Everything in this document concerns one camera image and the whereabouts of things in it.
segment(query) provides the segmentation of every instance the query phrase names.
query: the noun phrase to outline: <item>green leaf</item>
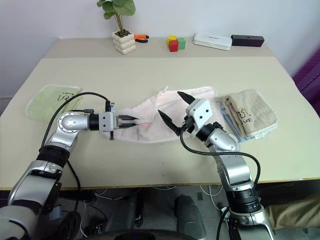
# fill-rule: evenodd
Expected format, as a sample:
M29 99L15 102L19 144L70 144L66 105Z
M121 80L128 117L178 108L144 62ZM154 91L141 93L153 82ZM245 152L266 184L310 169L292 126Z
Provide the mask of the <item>green leaf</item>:
M125 4L126 0L112 0L117 5Z
M112 13L114 11L114 6L111 1L106 1L102 4L102 8L106 13Z
M114 15L114 12L105 12L104 14L103 14L103 16L104 16L104 19L110 19L112 16Z
M126 0L122 5L113 2L113 8L121 16L132 16L136 12L134 0Z
M100 8L104 4L105 0L99 0L96 5Z

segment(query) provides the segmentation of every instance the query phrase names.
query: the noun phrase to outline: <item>black box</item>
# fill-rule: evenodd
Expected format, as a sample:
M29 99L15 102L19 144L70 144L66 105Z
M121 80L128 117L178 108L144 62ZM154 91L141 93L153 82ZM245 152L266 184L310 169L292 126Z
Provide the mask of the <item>black box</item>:
M261 47L265 39L263 36L232 35L232 46Z

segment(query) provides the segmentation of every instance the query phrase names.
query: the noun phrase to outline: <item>white wall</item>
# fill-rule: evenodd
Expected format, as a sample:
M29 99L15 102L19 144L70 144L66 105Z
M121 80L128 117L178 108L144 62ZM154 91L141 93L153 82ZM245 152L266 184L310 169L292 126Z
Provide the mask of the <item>white wall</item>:
M134 2L136 14L124 20L134 33L261 35L291 75L320 46L319 0ZM113 19L103 19L96 0L1 0L0 97L17 92L57 37L108 37L116 29Z

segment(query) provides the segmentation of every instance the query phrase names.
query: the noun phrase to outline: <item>yellow block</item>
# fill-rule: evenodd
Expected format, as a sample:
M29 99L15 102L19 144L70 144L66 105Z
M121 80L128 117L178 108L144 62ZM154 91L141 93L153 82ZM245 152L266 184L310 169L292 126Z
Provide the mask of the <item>yellow block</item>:
M168 46L170 45L170 41L173 41L173 40L177 40L177 36L175 35L168 36Z

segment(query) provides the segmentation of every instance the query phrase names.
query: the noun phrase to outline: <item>orange pliers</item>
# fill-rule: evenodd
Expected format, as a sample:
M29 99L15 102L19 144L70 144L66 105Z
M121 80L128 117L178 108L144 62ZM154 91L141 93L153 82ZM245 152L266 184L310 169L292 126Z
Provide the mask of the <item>orange pliers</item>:
M138 43L147 43L149 36L145 34L135 34L134 35L134 40Z

